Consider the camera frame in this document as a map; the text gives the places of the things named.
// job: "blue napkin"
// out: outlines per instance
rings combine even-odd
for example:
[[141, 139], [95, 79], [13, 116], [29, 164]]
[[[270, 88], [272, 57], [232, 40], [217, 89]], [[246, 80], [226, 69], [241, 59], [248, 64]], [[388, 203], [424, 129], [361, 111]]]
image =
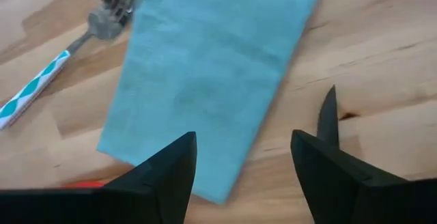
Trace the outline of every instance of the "blue napkin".
[[138, 165], [196, 131], [193, 192], [223, 204], [315, 2], [142, 0], [98, 150]]

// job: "wooden table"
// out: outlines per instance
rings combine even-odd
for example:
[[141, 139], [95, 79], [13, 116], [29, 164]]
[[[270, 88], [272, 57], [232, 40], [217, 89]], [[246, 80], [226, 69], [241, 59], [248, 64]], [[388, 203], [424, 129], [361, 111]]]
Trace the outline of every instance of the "wooden table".
[[[98, 0], [0, 0], [0, 103], [73, 39]], [[226, 206], [193, 197], [187, 223], [311, 223], [291, 131], [315, 131], [337, 86], [341, 147], [409, 179], [437, 176], [437, 0], [321, 0]], [[0, 187], [54, 186], [130, 169], [95, 151], [124, 33], [84, 46], [9, 129]]]

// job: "table surface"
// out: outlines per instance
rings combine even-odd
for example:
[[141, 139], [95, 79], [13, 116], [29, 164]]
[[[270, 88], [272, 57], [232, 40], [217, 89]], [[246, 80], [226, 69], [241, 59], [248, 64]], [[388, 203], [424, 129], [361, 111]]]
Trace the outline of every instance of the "table surface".
[[[86, 29], [99, 0], [0, 0], [0, 104]], [[311, 223], [290, 156], [335, 84], [341, 147], [408, 179], [437, 176], [437, 0], [320, 0], [226, 206], [193, 197], [187, 223]], [[0, 187], [130, 169], [95, 151], [129, 32], [91, 40], [0, 132]]]

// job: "fork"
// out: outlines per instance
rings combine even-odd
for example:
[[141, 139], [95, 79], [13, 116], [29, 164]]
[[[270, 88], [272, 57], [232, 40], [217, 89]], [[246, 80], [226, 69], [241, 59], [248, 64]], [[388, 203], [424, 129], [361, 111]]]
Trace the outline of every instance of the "fork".
[[116, 38], [130, 22], [135, 0], [102, 0], [89, 13], [88, 30], [52, 60], [35, 78], [0, 109], [0, 130], [9, 126], [53, 80], [65, 63], [91, 37]]

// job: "teal and white patterned handle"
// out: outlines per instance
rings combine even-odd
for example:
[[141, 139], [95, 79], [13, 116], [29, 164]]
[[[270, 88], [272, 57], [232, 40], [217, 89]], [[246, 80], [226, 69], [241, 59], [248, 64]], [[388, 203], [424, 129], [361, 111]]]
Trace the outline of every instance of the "teal and white patterned handle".
[[0, 130], [11, 124], [29, 106], [62, 69], [70, 56], [70, 51], [63, 51], [0, 109]]

